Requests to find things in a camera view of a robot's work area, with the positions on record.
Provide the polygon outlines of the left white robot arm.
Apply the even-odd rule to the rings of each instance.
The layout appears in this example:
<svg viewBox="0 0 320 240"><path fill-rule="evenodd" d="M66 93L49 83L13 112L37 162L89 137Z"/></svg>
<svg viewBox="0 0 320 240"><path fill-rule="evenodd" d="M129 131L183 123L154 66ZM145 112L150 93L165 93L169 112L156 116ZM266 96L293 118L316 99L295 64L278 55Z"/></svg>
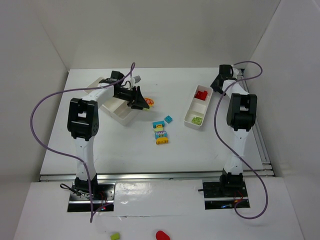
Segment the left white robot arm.
<svg viewBox="0 0 320 240"><path fill-rule="evenodd" d="M74 139L76 157L80 159L74 181L77 193L95 196L99 188L94 164L94 138L100 127L99 108L115 99L124 101L132 110L148 109L141 88L136 85L140 81L139 75L131 75L125 80L121 72L113 70L109 78L100 77L95 86L89 87L86 96L70 100L67 130Z"/></svg>

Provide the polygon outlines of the aluminium rail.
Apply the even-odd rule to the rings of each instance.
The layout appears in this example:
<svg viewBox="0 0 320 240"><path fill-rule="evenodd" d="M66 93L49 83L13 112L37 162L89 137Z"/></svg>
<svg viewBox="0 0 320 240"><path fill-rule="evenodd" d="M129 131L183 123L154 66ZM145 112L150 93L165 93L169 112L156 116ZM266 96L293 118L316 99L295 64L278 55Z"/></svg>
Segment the aluminium rail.
<svg viewBox="0 0 320 240"><path fill-rule="evenodd" d="M258 97L250 94L243 89L239 83L232 87L232 96L230 103L233 104L231 110L234 111L233 116L233 153L230 159L231 166L229 172L232 175L242 175L243 166L254 172L253 167L245 160L245 150L247 149L247 138L250 134L254 135L258 152L261 158L261 164L265 167L264 176L273 176L273 171L266 146L262 139L260 129L255 126Z"/></svg>
<svg viewBox="0 0 320 240"><path fill-rule="evenodd" d="M196 180L218 179L221 171L187 171L187 172L146 172L146 173L97 173L97 182L111 183L118 181L162 181L162 180ZM75 174L41 174L39 182L73 182Z"/></svg>

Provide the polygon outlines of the teal and green lego stack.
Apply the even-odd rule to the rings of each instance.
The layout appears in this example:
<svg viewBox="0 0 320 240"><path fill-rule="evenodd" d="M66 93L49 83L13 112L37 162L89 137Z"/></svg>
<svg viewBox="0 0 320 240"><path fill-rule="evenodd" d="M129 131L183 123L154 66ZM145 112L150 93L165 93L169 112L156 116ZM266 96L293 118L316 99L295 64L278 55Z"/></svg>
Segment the teal and green lego stack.
<svg viewBox="0 0 320 240"><path fill-rule="evenodd" d="M152 122L152 128L153 128L155 133L163 131L164 127L165 127L165 121L164 120Z"/></svg>

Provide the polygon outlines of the white divided container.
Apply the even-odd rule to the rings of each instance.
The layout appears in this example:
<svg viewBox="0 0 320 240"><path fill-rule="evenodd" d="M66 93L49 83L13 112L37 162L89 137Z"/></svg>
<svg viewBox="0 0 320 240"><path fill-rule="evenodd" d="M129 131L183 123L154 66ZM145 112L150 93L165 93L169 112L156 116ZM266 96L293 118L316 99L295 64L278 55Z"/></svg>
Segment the white divided container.
<svg viewBox="0 0 320 240"><path fill-rule="evenodd" d="M87 88L98 87L100 81L102 80L111 80L111 82L116 81L116 79L113 78L99 77ZM126 82L128 82L128 80L124 80L124 83L126 84L124 87L128 90L133 90L133 87L135 87L133 78L129 80L129 83ZM123 126L129 124L139 114L138 110L132 109L130 106L128 106L128 101L118 99L115 97L109 98L104 104L101 105L99 109L105 112L107 115L112 117L114 120L116 120Z"/></svg>
<svg viewBox="0 0 320 240"><path fill-rule="evenodd" d="M207 91L208 95L205 100L197 99L195 98L195 95L197 91ZM191 100L188 105L187 112L184 117L184 125L188 128L194 129L194 130L199 130L203 125L204 121L206 119L206 114L208 111L208 107L211 102L211 98L213 96L213 89L211 87L203 86L203 85L197 85L193 90L192 90L192 95L191 95ZM201 125L194 124L192 123L192 119L200 117L202 118L202 123Z"/></svg>

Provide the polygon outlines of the right white divided container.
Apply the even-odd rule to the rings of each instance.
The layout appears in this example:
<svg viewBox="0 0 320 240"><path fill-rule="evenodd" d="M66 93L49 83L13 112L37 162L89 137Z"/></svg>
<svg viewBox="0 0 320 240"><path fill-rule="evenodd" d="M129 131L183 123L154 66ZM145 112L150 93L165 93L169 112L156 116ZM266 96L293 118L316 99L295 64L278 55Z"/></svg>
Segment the right white divided container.
<svg viewBox="0 0 320 240"><path fill-rule="evenodd" d="M195 98L195 95L197 91L207 91L208 95L205 100L197 99ZM213 89L211 87L203 86L203 85L197 85L193 90L192 90L192 95L191 95L191 100L188 105L187 112L184 117L184 125L188 128L194 129L194 130L199 130L203 125L204 121L206 119L206 114L208 111L208 107L211 102L211 98L213 96ZM192 123L192 119L200 117L202 118L202 123L201 125L194 124Z"/></svg>

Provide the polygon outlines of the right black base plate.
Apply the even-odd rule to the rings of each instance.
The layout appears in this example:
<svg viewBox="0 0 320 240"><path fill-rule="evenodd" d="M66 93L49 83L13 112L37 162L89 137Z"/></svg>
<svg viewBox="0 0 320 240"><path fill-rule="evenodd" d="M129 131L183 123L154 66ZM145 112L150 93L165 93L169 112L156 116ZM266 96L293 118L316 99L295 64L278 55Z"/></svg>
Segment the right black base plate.
<svg viewBox="0 0 320 240"><path fill-rule="evenodd" d="M250 208L250 201L245 183L239 188L222 189L219 182L203 182L197 190L203 193L204 207L206 210Z"/></svg>

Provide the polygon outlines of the light green lego brick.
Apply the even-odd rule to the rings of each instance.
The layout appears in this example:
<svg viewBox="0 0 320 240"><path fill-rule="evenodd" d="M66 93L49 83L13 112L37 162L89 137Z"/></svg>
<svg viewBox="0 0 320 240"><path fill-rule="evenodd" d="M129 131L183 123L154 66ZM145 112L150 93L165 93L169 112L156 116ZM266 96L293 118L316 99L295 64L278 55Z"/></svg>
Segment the light green lego brick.
<svg viewBox="0 0 320 240"><path fill-rule="evenodd" d="M197 125L201 125L201 124L202 124L202 121L203 121L203 119L202 119L201 117L196 117L196 118L195 118L195 123L196 123Z"/></svg>

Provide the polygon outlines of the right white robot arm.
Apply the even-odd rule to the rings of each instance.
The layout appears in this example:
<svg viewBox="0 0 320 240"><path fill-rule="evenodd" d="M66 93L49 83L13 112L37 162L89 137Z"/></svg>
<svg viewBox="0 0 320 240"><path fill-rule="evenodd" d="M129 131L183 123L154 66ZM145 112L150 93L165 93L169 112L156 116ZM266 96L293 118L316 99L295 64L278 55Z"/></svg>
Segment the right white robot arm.
<svg viewBox="0 0 320 240"><path fill-rule="evenodd" d="M226 123L233 130L232 154L222 169L219 178L220 192L230 197L244 187L243 162L247 137L256 122L258 97L250 94L237 82L239 70L232 65L221 64L218 75L210 85L214 92L229 97Z"/></svg>

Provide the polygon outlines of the red round piece foreground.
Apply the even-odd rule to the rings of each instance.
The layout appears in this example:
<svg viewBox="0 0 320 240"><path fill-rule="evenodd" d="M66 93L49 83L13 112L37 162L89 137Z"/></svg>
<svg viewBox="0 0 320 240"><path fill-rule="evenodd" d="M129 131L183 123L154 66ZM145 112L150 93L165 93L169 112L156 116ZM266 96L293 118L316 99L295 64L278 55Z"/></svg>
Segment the red round piece foreground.
<svg viewBox="0 0 320 240"><path fill-rule="evenodd" d="M162 230L159 230L155 234L156 240L171 240L170 236Z"/></svg>

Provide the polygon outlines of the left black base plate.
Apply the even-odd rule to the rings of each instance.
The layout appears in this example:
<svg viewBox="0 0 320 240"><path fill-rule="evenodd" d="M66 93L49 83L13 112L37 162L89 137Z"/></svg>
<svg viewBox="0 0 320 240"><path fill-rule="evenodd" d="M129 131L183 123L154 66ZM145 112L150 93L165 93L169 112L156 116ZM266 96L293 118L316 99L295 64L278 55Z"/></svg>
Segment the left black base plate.
<svg viewBox="0 0 320 240"><path fill-rule="evenodd" d="M66 187L61 184L60 187L69 190L68 213L86 213L91 211L90 194L88 192L76 191L74 184L72 187ZM97 186L95 195L92 197L93 211L113 212L115 199L115 183L100 184Z"/></svg>

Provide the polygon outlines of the aluminium rail right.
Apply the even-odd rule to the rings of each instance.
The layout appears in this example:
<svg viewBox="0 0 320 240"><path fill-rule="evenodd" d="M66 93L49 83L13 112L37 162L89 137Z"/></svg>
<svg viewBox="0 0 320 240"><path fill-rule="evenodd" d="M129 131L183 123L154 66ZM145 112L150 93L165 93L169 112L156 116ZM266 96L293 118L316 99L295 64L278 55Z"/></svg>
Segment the aluminium rail right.
<svg viewBox="0 0 320 240"><path fill-rule="evenodd" d="M247 149L247 138L250 134L254 135L258 152L261 158L261 164L265 167L264 176L273 176L273 171L266 146L262 139L260 129L255 126L258 97L250 94L243 89L239 83L232 87L232 96L230 103L233 104L231 110L234 111L233 116L233 153L230 159L231 166L229 172L232 175L242 175L243 166L254 172L253 167L245 160L245 150Z"/></svg>

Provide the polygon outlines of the orange sun round lego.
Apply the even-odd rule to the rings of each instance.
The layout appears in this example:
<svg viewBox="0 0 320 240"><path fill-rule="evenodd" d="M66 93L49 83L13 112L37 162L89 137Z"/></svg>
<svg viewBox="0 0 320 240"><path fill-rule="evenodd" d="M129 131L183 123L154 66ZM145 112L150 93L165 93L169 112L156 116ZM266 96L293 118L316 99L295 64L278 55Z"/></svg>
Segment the orange sun round lego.
<svg viewBox="0 0 320 240"><path fill-rule="evenodd" d="M153 107L155 105L154 100L151 98L146 97L144 100L146 101L149 107Z"/></svg>

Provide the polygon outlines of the teal square lego brick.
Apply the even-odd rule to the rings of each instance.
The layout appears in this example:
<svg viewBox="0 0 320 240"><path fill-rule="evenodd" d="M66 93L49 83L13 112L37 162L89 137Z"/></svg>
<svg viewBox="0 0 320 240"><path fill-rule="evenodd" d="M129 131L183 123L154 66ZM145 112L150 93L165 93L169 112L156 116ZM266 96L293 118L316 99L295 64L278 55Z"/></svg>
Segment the teal square lego brick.
<svg viewBox="0 0 320 240"><path fill-rule="evenodd" d="M166 116L166 117L164 118L164 121L165 121L167 124L170 124L170 123L173 121L173 118L168 115L168 116Z"/></svg>

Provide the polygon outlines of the aluminium rail front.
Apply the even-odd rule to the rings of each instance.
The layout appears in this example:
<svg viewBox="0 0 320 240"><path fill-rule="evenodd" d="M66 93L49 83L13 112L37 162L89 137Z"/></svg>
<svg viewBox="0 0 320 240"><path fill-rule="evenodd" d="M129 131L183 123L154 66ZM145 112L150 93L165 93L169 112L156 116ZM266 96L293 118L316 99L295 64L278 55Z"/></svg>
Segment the aluminium rail front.
<svg viewBox="0 0 320 240"><path fill-rule="evenodd" d="M187 171L187 172L146 172L146 173L97 173L97 182L111 183L118 181L162 181L162 180L196 180L218 179L221 171ZM75 174L41 174L39 182L73 182Z"/></svg>

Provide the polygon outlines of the teal flower lego brick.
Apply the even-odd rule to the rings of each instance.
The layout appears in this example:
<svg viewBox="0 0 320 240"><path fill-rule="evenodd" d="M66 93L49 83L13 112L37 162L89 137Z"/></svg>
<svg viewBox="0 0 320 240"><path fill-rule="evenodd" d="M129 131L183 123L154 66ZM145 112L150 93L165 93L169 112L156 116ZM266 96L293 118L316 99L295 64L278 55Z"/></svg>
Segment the teal flower lego brick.
<svg viewBox="0 0 320 240"><path fill-rule="evenodd" d="M165 130L162 130L162 131L156 131L154 133L154 136L155 136L155 139L157 140L158 138L167 138L168 134Z"/></svg>

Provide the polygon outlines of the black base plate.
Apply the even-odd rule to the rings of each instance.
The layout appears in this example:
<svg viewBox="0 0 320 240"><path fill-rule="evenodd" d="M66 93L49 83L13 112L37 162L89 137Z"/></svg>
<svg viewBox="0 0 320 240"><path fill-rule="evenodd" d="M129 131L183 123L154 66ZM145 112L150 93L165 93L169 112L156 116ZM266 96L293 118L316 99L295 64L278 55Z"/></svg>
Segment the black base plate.
<svg viewBox="0 0 320 240"><path fill-rule="evenodd" d="M245 183L239 188L222 189L219 182L203 182L197 190L203 193L204 207L206 210L250 208L250 201Z"/></svg>
<svg viewBox="0 0 320 240"><path fill-rule="evenodd" d="M60 187L69 190L68 213L86 213L91 211L90 194L88 192L76 191L74 184L72 187L66 187L61 184ZM113 212L115 199L115 183L100 184L97 186L95 195L92 197L93 211Z"/></svg>

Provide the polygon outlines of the left white divided container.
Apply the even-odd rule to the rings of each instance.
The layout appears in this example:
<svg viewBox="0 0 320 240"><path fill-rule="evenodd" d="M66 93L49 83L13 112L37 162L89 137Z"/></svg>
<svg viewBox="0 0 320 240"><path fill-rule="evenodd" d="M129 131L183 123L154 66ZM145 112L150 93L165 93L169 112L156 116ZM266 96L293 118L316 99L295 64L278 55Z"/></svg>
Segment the left white divided container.
<svg viewBox="0 0 320 240"><path fill-rule="evenodd" d="M113 78L99 77L87 88L98 87L100 81L102 80L111 80L111 82L116 81L116 79ZM133 90L133 87L135 87L133 78L129 80L129 83L126 82L128 82L128 80L124 80L124 83L126 84L124 87L128 90ZM128 106L128 101L118 99L115 97L109 98L104 104L101 105L99 109L105 112L107 115L112 117L114 120L116 120L123 126L129 124L139 114L138 110L132 109L130 106Z"/></svg>

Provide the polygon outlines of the red lego brick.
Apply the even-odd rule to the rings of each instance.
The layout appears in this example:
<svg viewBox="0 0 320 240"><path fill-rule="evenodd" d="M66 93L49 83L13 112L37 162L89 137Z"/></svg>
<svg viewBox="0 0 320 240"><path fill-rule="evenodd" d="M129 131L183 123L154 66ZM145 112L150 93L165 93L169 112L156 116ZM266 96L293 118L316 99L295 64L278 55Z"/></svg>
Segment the red lego brick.
<svg viewBox="0 0 320 240"><path fill-rule="evenodd" d="M197 93L195 94L194 97L195 97L196 99L202 100L202 99L203 99L202 95L203 95L203 92L202 92L202 91L197 91Z"/></svg>
<svg viewBox="0 0 320 240"><path fill-rule="evenodd" d="M201 99L202 101L205 101L206 98L207 98L207 95L208 95L208 92L207 92L206 90L202 91L202 92L201 92L201 95L200 95L200 99Z"/></svg>

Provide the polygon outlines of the green lego on foreground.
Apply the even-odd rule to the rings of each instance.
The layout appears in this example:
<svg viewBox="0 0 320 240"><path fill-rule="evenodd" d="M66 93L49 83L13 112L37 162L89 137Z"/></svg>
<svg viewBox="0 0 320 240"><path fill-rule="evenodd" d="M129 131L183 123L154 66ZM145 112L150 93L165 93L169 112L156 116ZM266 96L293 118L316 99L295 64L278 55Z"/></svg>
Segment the green lego on foreground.
<svg viewBox="0 0 320 240"><path fill-rule="evenodd" d="M120 240L121 236L119 232L116 232L110 236L111 240Z"/></svg>

